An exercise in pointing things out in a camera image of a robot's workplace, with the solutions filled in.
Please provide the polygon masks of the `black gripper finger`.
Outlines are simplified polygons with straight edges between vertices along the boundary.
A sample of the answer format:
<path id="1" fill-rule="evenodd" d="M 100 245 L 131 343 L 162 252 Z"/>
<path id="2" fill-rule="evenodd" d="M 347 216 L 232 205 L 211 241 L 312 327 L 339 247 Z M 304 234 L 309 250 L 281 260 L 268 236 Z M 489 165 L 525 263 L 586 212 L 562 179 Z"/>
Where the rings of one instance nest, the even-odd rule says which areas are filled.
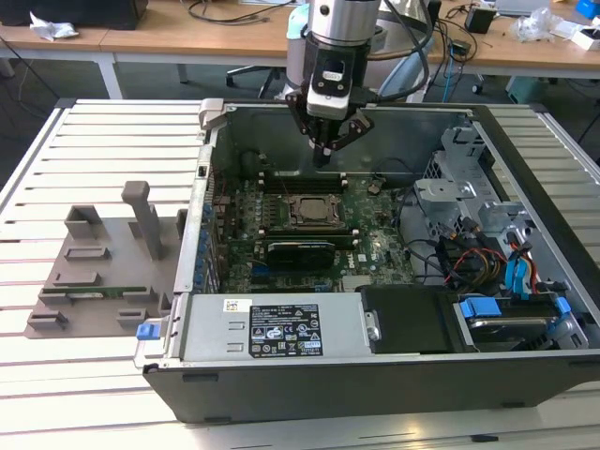
<path id="1" fill-rule="evenodd" d="M 323 120 L 308 113 L 308 101 L 301 90 L 293 90 L 286 94 L 285 101 L 300 132 L 308 137 L 314 166 L 323 167 L 324 155 L 321 141 Z"/>
<path id="2" fill-rule="evenodd" d="M 356 109 L 345 121 L 328 121 L 326 125 L 322 144 L 324 165 L 330 163 L 336 152 L 365 137 L 375 127 L 374 121 L 360 109 Z"/>

